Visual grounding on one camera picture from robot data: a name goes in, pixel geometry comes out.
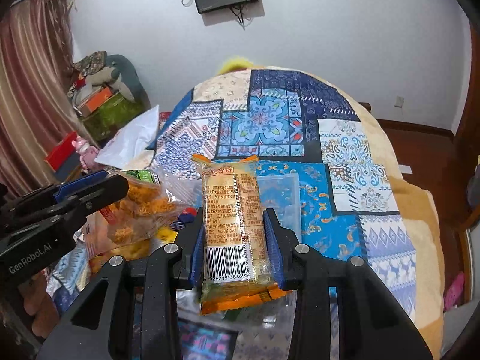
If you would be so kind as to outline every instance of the white plastic bag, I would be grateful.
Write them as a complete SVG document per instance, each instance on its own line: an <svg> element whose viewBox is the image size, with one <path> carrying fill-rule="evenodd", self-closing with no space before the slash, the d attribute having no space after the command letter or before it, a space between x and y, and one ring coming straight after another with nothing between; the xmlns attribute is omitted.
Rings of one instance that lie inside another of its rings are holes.
<svg viewBox="0 0 480 360"><path fill-rule="evenodd" d="M95 159L99 164L123 169L157 136L159 106L138 115L118 130L113 139L100 150Z"/></svg>

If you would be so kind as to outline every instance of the screw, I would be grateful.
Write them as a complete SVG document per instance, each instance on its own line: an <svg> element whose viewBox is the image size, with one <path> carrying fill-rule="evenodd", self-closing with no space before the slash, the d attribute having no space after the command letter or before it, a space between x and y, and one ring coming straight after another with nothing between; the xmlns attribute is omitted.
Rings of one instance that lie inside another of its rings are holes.
<svg viewBox="0 0 480 360"><path fill-rule="evenodd" d="M308 253L308 252L310 251L310 248L308 247L308 245L298 244L298 245L295 247L295 250L297 251L297 253L305 254L305 253Z"/></svg>
<svg viewBox="0 0 480 360"><path fill-rule="evenodd" d="M165 247L163 248L163 250L164 250L166 253L175 253L178 249L179 249L179 247L178 247L178 245L176 245L176 244L167 244L167 245L165 245Z"/></svg>
<svg viewBox="0 0 480 360"><path fill-rule="evenodd" d="M362 258L362 257L359 257L359 256L353 256L353 257L350 259L350 262L351 262L352 265L354 265L354 266L363 266L363 258Z"/></svg>
<svg viewBox="0 0 480 360"><path fill-rule="evenodd" d="M109 263L111 266L119 266L121 263L123 263L123 257L122 256L113 256L110 260Z"/></svg>

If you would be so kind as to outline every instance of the wooden floor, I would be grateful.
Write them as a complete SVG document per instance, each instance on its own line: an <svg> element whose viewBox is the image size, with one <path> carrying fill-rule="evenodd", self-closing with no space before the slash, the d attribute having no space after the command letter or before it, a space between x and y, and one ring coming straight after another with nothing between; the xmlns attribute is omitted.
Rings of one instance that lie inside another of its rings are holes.
<svg viewBox="0 0 480 360"><path fill-rule="evenodd" d="M470 209L466 188L476 159L459 155L448 137L416 131L384 128L392 143L398 163L412 168L404 179L429 190L437 207L440 241L445 256L445 288L463 270L459 240L455 225L465 220Z"/></svg>

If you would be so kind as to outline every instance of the pink toy figurine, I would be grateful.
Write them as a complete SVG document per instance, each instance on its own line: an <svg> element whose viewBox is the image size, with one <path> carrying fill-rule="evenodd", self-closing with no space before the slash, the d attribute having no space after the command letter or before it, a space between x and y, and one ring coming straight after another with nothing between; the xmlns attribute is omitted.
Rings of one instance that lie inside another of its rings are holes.
<svg viewBox="0 0 480 360"><path fill-rule="evenodd" d="M97 171L103 168L103 165L96 163L95 159L98 156L98 149L91 146L88 140L77 135L77 139L71 141L75 151L80 154L80 163L83 169L90 169Z"/></svg>

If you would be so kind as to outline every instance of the pink object on floor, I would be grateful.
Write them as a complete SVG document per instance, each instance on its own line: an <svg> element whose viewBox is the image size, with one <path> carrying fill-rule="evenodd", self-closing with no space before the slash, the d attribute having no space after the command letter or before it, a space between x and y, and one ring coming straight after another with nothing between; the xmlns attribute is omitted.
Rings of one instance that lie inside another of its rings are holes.
<svg viewBox="0 0 480 360"><path fill-rule="evenodd" d="M443 311L448 311L450 310L457 300L460 299L460 296L462 295L463 292L463 285L465 283L465 274L463 272L460 272L455 280L453 281L452 285L450 288L448 288L448 291L445 294L445 297L443 298Z"/></svg>

